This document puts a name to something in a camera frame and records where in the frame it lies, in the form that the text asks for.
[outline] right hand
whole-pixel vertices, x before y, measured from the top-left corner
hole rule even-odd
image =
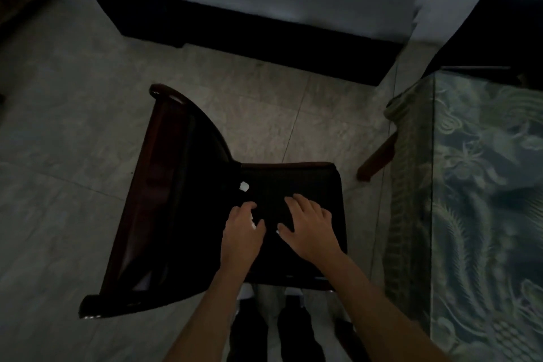
[[[332,229],[332,214],[300,194],[285,197],[294,232],[279,223],[277,230],[300,257],[321,269],[331,257],[343,253]]]

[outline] hand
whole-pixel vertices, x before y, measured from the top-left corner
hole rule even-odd
[[[266,234],[263,219],[253,229],[251,209],[255,207],[255,202],[245,202],[241,207],[234,206],[223,232],[221,268],[239,273],[243,278],[258,256]]]
[[[300,257],[317,268],[338,253],[343,253],[332,230],[332,214],[300,194],[285,197],[294,222],[294,232],[282,223],[277,225],[281,238]]]

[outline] pants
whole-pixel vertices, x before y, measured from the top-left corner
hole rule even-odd
[[[324,352],[317,343],[309,312],[300,307],[299,298],[288,296],[279,314],[277,330],[283,362],[324,362]],[[259,313],[254,298],[240,302],[240,311],[230,331],[227,362],[264,362],[268,359],[268,325]]]

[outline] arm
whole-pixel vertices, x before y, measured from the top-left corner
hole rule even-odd
[[[302,195],[285,198],[294,232],[280,223],[282,239],[313,263],[336,289],[373,362],[448,361],[439,348],[375,288],[345,255],[332,230],[332,215]]]
[[[221,267],[194,314],[168,351],[165,362],[220,361],[241,284],[260,252],[266,227],[252,227],[254,202],[234,206],[223,232]]]

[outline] left hand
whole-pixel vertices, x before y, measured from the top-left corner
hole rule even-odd
[[[258,256],[266,234],[263,219],[253,229],[251,209],[255,207],[255,202],[245,202],[241,207],[234,206],[223,232],[221,268],[239,273],[243,278]]]

